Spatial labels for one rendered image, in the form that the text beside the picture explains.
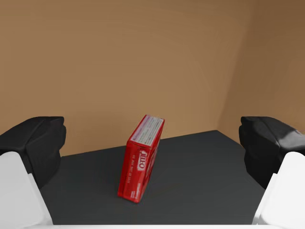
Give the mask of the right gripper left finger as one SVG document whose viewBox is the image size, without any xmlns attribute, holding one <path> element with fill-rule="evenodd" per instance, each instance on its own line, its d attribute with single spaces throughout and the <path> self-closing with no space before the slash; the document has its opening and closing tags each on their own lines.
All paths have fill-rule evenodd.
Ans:
<svg viewBox="0 0 305 229">
<path fill-rule="evenodd" d="M 0 225 L 52 225 L 40 193 L 65 144 L 62 116 L 30 118 L 0 135 Z"/>
</svg>

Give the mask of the tall board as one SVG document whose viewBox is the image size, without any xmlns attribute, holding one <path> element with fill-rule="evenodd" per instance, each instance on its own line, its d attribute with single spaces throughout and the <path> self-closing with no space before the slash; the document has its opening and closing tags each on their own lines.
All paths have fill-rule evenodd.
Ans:
<svg viewBox="0 0 305 229">
<path fill-rule="evenodd" d="M 0 134 L 63 116 L 61 155 L 271 116 L 305 134 L 305 0 L 0 0 Z"/>
</svg>

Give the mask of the red carton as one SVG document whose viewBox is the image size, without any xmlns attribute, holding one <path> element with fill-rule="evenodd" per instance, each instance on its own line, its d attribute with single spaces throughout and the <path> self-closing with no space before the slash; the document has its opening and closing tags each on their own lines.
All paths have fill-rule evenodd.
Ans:
<svg viewBox="0 0 305 229">
<path fill-rule="evenodd" d="M 149 183 L 165 120 L 146 114 L 129 137 L 118 196 L 139 203 Z"/>
</svg>

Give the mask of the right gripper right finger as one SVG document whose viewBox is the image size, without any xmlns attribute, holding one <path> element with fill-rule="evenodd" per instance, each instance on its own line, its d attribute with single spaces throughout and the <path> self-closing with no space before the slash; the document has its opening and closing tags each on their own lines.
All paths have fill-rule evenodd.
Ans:
<svg viewBox="0 0 305 229">
<path fill-rule="evenodd" d="M 267 116 L 239 127 L 248 174 L 265 189 L 254 225 L 305 225 L 305 135 Z"/>
</svg>

